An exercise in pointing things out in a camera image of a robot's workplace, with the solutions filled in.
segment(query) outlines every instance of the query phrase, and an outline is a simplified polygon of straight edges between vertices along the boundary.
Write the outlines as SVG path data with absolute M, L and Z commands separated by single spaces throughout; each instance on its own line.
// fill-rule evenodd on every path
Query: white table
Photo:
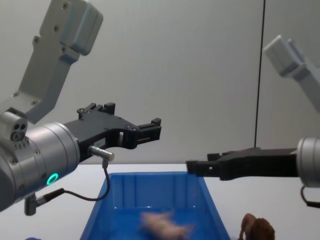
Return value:
M 108 171 L 162 172 L 185 171 L 183 164 L 110 165 Z M 99 193 L 104 181 L 101 165 L 80 165 L 37 195 L 65 188 L 88 197 Z M 266 218 L 274 227 L 277 240 L 317 239 L 320 236 L 320 209 L 308 208 L 300 198 L 298 178 L 245 177 L 232 181 L 205 179 L 222 221 L 236 239 L 246 213 Z M 320 190 L 306 191 L 310 200 L 320 201 Z M 77 240 L 80 238 L 94 202 L 64 194 L 39 207 L 34 216 L 24 215 L 21 201 L 0 213 L 0 239 Z

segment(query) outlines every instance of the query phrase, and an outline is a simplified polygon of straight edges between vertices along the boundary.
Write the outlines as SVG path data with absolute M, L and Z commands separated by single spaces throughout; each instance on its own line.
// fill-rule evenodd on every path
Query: black vertical line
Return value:
M 260 62 L 259 62 L 259 76 L 258 76 L 258 92 L 256 98 L 256 112 L 255 112 L 255 131 L 254 131 L 254 147 L 257 147 L 257 131 L 258 131 L 258 115 L 259 115 L 259 100 L 260 100 L 260 81 L 261 81 L 261 66 L 262 66 L 262 54 L 264 45 L 264 33 L 265 33 L 265 15 L 266 15 L 266 0 L 263 0 L 262 9 L 262 28 L 261 28 L 261 44 L 260 44 Z

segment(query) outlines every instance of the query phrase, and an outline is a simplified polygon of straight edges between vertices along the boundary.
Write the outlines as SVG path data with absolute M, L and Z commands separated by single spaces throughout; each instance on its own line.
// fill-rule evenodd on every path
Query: blue container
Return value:
M 153 240 L 141 213 L 172 212 L 178 225 L 194 225 L 189 239 L 230 240 L 203 177 L 185 172 L 110 174 L 109 195 L 94 205 L 81 240 Z M 100 196 L 107 188 L 106 181 Z

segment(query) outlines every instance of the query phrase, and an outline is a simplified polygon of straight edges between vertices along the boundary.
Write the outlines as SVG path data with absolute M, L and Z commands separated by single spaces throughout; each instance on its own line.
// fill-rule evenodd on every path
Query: white wall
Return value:
M 22 79 L 49 2 L 0 1 L 0 101 Z M 253 146 L 262 0 L 91 2 L 104 15 L 96 44 L 41 123 L 76 119 L 91 102 L 115 102 L 116 115 L 134 124 L 162 118 L 161 140 L 113 149 L 117 163 L 184 162 Z
M 267 0 L 264 45 L 282 34 L 294 39 L 319 66 L 319 9 L 319 0 Z M 295 148 L 300 138 L 319 135 L 320 114 L 299 85 L 293 79 L 281 78 L 263 55 L 257 146 Z

